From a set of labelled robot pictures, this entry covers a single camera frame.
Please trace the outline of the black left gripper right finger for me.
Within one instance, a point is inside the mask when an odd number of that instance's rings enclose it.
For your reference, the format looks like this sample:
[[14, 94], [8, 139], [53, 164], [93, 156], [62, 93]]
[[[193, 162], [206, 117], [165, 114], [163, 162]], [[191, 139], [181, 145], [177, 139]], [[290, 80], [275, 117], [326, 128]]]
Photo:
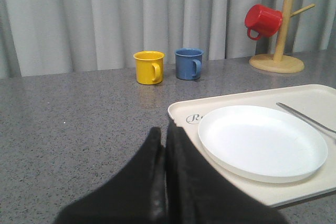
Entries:
[[174, 122], [167, 130], [166, 183], [170, 223], [286, 223], [225, 179]]

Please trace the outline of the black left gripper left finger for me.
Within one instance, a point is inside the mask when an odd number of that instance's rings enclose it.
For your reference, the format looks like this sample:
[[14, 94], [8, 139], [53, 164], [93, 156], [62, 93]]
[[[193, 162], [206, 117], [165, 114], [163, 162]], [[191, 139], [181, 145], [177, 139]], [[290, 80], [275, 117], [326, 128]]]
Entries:
[[132, 159], [108, 182], [65, 207], [55, 223], [166, 223], [165, 148], [150, 129]]

